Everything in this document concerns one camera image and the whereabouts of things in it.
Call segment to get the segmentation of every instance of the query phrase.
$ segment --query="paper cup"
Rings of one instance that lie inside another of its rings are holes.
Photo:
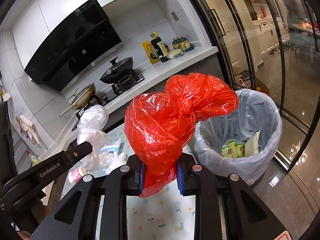
[[[81,167],[71,171],[68,175],[68,178],[69,178],[70,183],[78,182],[86,174],[87,174],[87,170],[81,166]]]

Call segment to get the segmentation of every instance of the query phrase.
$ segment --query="door handle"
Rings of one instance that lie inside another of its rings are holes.
[[[218,16],[216,10],[215,10],[215,9],[209,9],[208,11],[211,11],[212,14],[213,14],[213,17],[218,19],[218,21],[219,21],[219,23],[220,23],[220,25],[221,25],[221,28],[222,28],[222,30],[223,30],[223,33],[221,32],[221,33],[222,33],[221,37],[222,37],[222,36],[226,36],[226,35],[227,35],[227,34],[226,34],[226,31],[225,31],[224,28],[223,28],[222,22],[220,21],[220,18],[219,18],[219,16]]]

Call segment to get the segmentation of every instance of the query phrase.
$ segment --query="soy sauce bottle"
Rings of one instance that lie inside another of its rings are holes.
[[[161,38],[158,36],[158,33],[156,33],[156,32],[152,33],[151,37],[153,38],[153,40],[151,41],[151,44],[155,48],[161,62],[168,61],[169,60],[167,58],[168,51],[167,51],[164,43],[162,42]]]

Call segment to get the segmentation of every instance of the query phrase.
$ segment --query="white countertop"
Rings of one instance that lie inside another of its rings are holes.
[[[215,46],[207,48],[195,48],[181,57],[164,63],[157,62],[153,65],[147,66],[140,71],[145,78],[144,81],[136,84],[134,87],[130,88],[105,106],[108,114],[116,111],[119,107],[132,100],[135,96],[150,89],[159,82],[217,52],[218,48]],[[48,149],[48,153],[44,154],[47,156],[47,158],[62,150],[67,150],[69,144],[77,138],[77,129],[72,131],[76,121],[77,120],[73,118],[68,122],[61,134],[58,136],[56,142]]]

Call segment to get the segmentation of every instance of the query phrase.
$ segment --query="cloth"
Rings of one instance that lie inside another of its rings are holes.
[[[18,119],[20,125],[20,133],[25,134],[33,144],[40,144],[36,126],[29,121],[23,114]]]

